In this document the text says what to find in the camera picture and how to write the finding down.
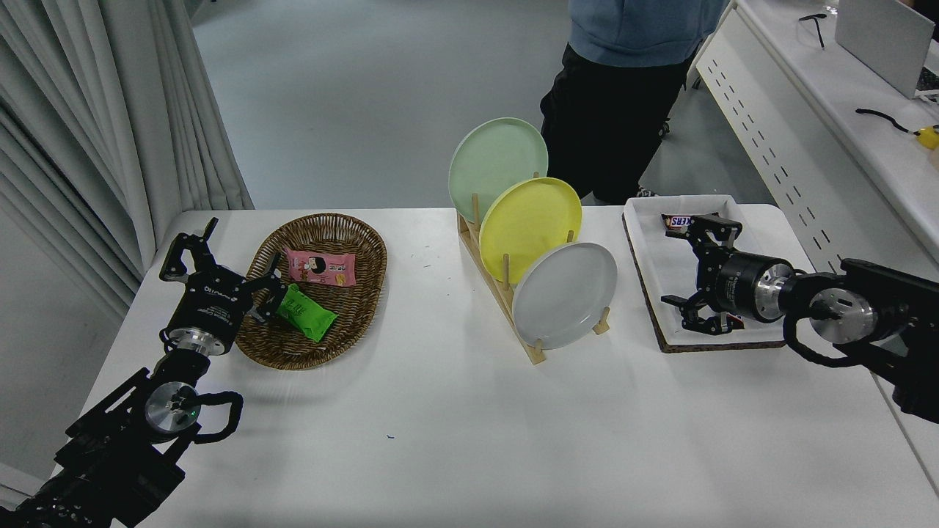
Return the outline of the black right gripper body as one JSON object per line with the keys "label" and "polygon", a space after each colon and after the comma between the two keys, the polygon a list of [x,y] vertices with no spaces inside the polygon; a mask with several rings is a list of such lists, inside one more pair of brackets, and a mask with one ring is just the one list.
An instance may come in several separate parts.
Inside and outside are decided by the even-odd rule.
{"label": "black right gripper body", "polygon": [[698,289],[715,311],[768,322],[756,301],[758,281],[770,267],[766,255],[727,249],[698,252]]}

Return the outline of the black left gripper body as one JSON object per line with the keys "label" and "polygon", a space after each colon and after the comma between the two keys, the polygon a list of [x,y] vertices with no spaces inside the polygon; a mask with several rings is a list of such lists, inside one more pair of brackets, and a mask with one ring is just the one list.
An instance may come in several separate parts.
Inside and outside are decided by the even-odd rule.
{"label": "black left gripper body", "polygon": [[254,305],[251,294],[242,290],[245,281],[229,268],[189,274],[183,297],[168,323],[167,339],[208,334],[214,345],[232,345],[245,314]]}

